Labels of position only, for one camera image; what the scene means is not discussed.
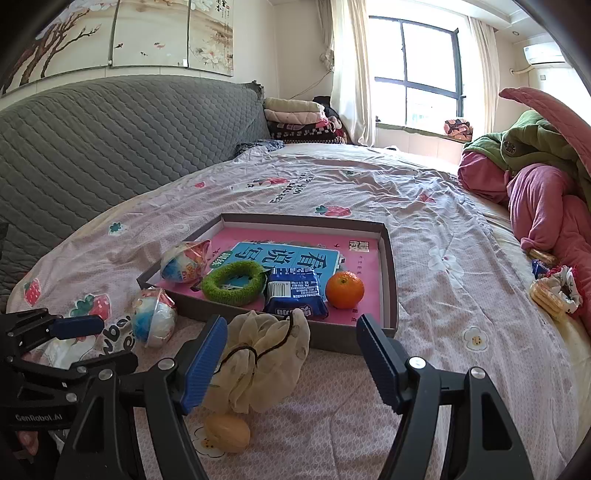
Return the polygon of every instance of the orange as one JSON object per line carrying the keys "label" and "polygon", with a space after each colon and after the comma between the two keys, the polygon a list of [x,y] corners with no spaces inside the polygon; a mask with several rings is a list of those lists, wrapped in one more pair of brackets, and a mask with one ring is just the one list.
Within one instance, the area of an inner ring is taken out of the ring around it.
{"label": "orange", "polygon": [[352,272],[337,272],[326,283],[326,298],[338,309],[352,309],[363,298],[365,287]]}

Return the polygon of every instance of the window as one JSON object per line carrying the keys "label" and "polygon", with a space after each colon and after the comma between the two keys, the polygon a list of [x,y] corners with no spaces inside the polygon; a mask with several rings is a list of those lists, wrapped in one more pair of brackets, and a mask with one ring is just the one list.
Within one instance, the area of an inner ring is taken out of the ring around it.
{"label": "window", "polygon": [[443,133],[463,115],[458,29],[369,17],[372,102],[384,123]]}

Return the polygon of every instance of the white curtain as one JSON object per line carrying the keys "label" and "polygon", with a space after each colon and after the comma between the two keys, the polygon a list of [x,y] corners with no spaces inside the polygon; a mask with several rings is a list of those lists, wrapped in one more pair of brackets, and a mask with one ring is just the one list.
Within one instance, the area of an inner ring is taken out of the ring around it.
{"label": "white curtain", "polygon": [[320,29],[324,42],[324,52],[320,55],[320,61],[331,71],[335,67],[335,53],[333,51],[332,36],[332,0],[317,0],[318,15],[320,17]]}
{"label": "white curtain", "polygon": [[476,42],[483,82],[483,102],[479,115],[481,120],[474,122],[476,124],[475,134],[476,132],[485,134],[493,132],[495,127],[496,107],[499,103],[501,88],[499,54],[496,50],[495,31],[490,25],[472,17],[468,17],[468,24],[470,33]]}
{"label": "white curtain", "polygon": [[365,0],[332,0],[332,17],[335,74],[330,106],[339,113],[354,143],[372,146],[375,118]]}

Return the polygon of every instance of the air conditioner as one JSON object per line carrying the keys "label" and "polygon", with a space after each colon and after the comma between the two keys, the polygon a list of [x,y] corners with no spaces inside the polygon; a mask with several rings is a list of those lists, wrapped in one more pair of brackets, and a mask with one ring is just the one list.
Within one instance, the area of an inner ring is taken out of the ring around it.
{"label": "air conditioner", "polygon": [[560,47],[553,41],[523,48],[528,63],[534,68],[568,67]]}

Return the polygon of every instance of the blue wrapper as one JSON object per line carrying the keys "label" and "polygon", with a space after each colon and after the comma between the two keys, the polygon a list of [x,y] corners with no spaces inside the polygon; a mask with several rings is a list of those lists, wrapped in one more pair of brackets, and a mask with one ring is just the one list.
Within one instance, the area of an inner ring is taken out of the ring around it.
{"label": "blue wrapper", "polygon": [[531,261],[531,272],[534,274],[534,278],[536,280],[539,278],[544,278],[549,271],[550,267],[542,262],[542,260],[533,259]]}
{"label": "blue wrapper", "polygon": [[273,268],[265,290],[264,312],[285,316],[301,309],[306,317],[328,317],[320,295],[318,275],[312,268]]}

